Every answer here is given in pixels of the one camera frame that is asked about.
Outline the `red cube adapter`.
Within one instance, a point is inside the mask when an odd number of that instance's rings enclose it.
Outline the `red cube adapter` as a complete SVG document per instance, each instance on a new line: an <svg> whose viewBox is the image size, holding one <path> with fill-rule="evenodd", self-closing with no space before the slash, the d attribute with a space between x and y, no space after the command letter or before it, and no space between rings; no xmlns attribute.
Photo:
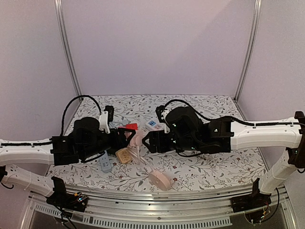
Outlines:
<svg viewBox="0 0 305 229"><path fill-rule="evenodd" d="M137 125L137 123L129 123L129 124L125 125L125 128L132 129L132 130L138 130L138 125Z"/></svg>

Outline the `pink cube adapter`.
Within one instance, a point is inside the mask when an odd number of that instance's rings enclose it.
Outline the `pink cube adapter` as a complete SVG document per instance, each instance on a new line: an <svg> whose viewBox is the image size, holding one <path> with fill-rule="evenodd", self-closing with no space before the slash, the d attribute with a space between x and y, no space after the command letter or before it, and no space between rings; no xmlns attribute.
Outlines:
<svg viewBox="0 0 305 229"><path fill-rule="evenodd" d="M130 146L130 147L140 147L140 146L142 146L142 139L143 139L143 131L142 130L136 130L136 133L131 138L128 146Z"/></svg>

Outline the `beige cube adapter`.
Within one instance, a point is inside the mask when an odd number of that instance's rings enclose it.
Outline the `beige cube adapter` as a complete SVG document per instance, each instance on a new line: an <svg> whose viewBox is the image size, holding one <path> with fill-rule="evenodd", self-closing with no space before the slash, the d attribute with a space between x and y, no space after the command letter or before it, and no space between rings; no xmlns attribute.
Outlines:
<svg viewBox="0 0 305 229"><path fill-rule="evenodd" d="M122 164L128 164L132 161L132 157L127 148L122 148L116 151L115 155Z"/></svg>

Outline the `grey blue power strip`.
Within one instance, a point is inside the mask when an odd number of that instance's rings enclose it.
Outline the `grey blue power strip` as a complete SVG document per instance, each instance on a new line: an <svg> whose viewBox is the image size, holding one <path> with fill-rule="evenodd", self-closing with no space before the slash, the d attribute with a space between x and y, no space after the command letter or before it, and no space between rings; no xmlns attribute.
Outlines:
<svg viewBox="0 0 305 229"><path fill-rule="evenodd" d="M109 160L109 156L107 152L105 152L100 158L100 165L101 165L101 170L103 173L109 173L112 172L112 166Z"/></svg>

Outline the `round pink socket base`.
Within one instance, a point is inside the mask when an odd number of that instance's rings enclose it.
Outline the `round pink socket base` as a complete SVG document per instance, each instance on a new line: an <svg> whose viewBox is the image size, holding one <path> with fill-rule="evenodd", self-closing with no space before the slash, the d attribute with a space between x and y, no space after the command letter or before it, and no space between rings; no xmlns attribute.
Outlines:
<svg viewBox="0 0 305 229"><path fill-rule="evenodd" d="M167 191L171 187L170 179L159 170L151 171L148 178L153 185L162 191Z"/></svg>

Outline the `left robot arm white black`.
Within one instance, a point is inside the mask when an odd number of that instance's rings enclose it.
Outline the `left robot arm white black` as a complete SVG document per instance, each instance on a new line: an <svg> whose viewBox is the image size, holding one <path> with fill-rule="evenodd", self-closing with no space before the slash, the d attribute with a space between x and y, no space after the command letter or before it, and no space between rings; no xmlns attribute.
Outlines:
<svg viewBox="0 0 305 229"><path fill-rule="evenodd" d="M87 163L110 150L125 148L136 131L128 128L110 128L114 107L97 107L99 116L76 120L70 134L53 136L37 141L0 141L0 182L19 185L52 198L60 207L67 207L71 197L65 183L57 177L44 177L22 169L20 164L46 164L65 166L78 162Z"/></svg>

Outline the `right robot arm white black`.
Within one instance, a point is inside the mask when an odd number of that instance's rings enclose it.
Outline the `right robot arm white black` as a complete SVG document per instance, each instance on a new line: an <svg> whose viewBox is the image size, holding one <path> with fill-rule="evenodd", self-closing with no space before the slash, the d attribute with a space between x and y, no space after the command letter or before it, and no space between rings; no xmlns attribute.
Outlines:
<svg viewBox="0 0 305 229"><path fill-rule="evenodd" d="M164 130L150 131L142 143L151 153L195 150L198 155L227 153L251 147L285 147L280 159L253 184L246 198L250 208L264 202L265 195L282 184L295 171L305 169L305 115L296 111L293 117L276 121L250 122L233 116L211 119L181 100L184 106L168 110L177 102L170 100L156 108Z"/></svg>

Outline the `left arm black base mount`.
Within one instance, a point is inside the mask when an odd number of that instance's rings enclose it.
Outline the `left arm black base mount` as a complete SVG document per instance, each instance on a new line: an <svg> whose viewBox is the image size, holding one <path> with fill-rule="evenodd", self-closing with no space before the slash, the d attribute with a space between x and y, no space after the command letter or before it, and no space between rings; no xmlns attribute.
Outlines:
<svg viewBox="0 0 305 229"><path fill-rule="evenodd" d="M77 212L85 212L89 197L81 192L69 193L53 193L46 198L46 202L58 208L69 209Z"/></svg>

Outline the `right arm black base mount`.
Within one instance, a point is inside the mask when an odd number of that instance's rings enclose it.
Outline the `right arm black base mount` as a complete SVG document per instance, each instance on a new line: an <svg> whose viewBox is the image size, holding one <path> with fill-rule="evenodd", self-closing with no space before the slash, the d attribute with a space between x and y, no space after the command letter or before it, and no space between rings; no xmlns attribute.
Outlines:
<svg viewBox="0 0 305 229"><path fill-rule="evenodd" d="M251 193L230 199L233 212L242 212L271 204L271 194Z"/></svg>

